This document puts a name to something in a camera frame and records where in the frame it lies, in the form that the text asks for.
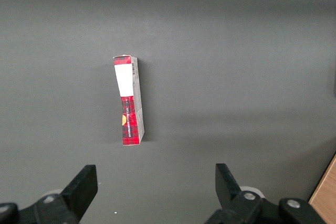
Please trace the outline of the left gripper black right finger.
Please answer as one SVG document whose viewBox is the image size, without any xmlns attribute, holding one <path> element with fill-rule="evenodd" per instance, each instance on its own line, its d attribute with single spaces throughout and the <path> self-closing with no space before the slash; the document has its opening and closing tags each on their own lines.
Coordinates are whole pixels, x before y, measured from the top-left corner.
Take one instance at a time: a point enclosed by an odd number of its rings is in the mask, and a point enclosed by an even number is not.
<svg viewBox="0 0 336 224">
<path fill-rule="evenodd" d="M 254 189 L 242 190 L 226 164 L 216 164 L 215 190 L 221 209 L 206 223 L 282 223 L 279 207 Z"/>
</svg>

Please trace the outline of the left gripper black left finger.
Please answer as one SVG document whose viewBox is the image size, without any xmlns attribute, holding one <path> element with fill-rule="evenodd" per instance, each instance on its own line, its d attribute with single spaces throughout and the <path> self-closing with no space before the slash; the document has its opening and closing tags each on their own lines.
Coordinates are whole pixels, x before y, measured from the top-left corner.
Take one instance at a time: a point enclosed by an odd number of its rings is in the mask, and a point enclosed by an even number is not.
<svg viewBox="0 0 336 224">
<path fill-rule="evenodd" d="M 59 194 L 35 203 L 37 223 L 79 223 L 98 191 L 95 165 L 86 165 Z"/>
</svg>

